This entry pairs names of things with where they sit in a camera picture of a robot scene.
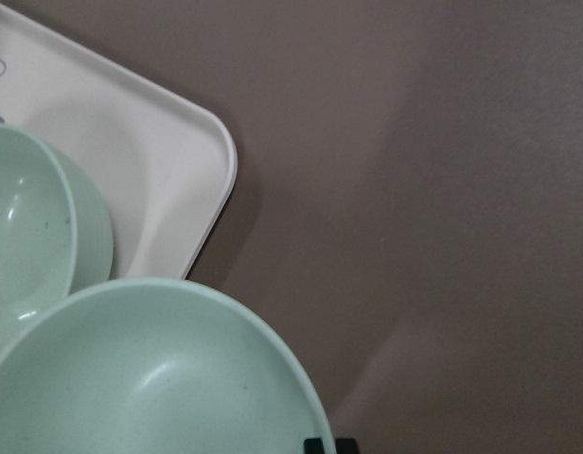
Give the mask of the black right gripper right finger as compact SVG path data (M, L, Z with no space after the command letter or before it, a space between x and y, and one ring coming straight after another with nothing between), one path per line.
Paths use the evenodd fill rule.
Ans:
M335 448L337 454L358 454L358 442L354 438L336 438Z

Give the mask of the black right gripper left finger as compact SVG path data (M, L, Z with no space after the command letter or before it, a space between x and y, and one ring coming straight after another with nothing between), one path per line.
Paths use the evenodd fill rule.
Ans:
M325 454L325 447L321 438L307 438L303 443L305 454Z

